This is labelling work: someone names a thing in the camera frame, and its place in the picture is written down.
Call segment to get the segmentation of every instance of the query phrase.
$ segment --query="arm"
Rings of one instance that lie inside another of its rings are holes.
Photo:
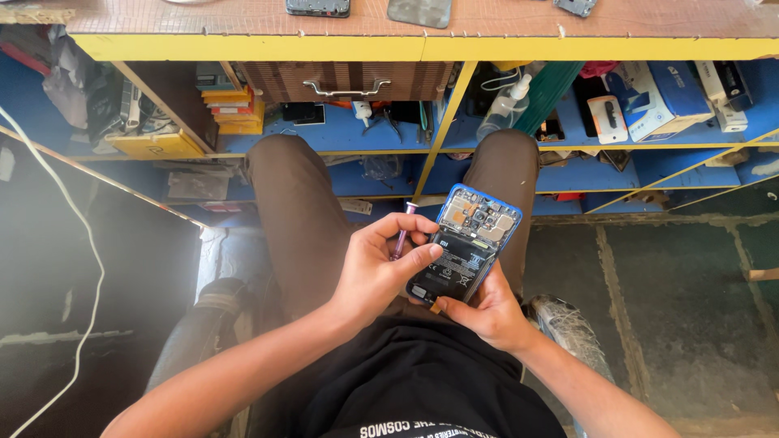
[[[216,429],[282,380],[349,341],[368,326],[412,275],[442,253],[411,249],[390,262],[387,239],[400,229],[419,244],[438,225],[418,215],[390,214],[354,233],[333,297],[284,327],[230,348],[179,373],[122,412],[103,437],[192,437]]]
[[[441,297],[436,304],[493,347],[522,362],[597,438],[679,436],[638,400],[617,388],[527,322],[500,263],[479,288],[476,309]]]

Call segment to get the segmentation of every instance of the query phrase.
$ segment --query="metal handle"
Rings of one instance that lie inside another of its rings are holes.
[[[389,79],[376,79],[373,81],[373,90],[370,91],[322,91],[319,89],[318,80],[304,80],[303,85],[314,89],[314,93],[322,97],[335,97],[345,94],[359,94],[360,96],[375,96],[379,93],[379,88],[382,85],[390,85],[392,83]]]

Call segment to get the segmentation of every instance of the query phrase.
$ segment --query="drawer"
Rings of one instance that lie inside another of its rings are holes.
[[[203,150],[183,130],[178,134],[117,137],[111,144],[134,160],[202,158]]]
[[[454,62],[239,62],[266,102],[437,101]]]

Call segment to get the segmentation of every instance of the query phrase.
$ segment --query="hand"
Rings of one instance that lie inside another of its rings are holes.
[[[522,314],[499,261],[492,265],[474,301],[478,303],[476,309],[449,297],[439,297],[435,304],[456,323],[473,330],[499,350],[516,352],[528,348],[540,333]]]
[[[336,292],[330,299],[339,313],[354,319],[360,328],[368,326],[386,309],[398,292],[417,272],[443,253],[437,243],[428,243],[425,233],[439,226],[418,214],[391,213],[351,235]],[[387,239],[400,230],[409,231],[421,245],[411,249],[406,243],[404,255],[391,262],[395,241]]]

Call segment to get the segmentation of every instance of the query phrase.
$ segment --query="knee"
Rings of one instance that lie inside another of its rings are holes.
[[[249,163],[265,162],[279,165],[310,153],[314,152],[300,136],[273,134],[263,137],[252,146],[246,153],[246,160]]]
[[[519,129],[501,129],[487,135],[478,148],[482,154],[510,157],[534,157],[538,155],[538,143]]]

